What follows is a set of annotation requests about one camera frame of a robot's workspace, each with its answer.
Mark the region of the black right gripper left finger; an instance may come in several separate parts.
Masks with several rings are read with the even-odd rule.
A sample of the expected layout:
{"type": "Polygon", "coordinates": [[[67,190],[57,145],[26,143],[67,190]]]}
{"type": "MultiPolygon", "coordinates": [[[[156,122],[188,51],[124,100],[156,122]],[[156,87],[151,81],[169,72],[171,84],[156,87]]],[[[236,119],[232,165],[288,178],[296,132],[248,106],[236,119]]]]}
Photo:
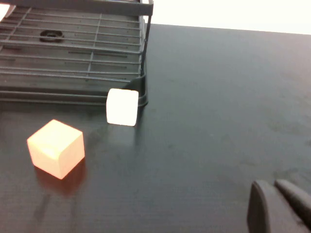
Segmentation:
{"type": "Polygon", "coordinates": [[[264,180],[252,182],[247,226],[250,233],[309,233],[281,192],[264,180]]]}

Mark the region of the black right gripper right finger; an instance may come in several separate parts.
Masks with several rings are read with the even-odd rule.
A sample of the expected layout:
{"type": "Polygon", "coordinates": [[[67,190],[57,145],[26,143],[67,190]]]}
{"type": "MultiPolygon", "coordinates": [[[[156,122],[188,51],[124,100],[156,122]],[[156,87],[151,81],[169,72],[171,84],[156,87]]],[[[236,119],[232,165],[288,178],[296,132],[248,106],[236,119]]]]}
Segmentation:
{"type": "Polygon", "coordinates": [[[275,180],[275,187],[281,192],[294,212],[304,224],[311,227],[311,196],[295,184],[287,180],[275,180]]]}

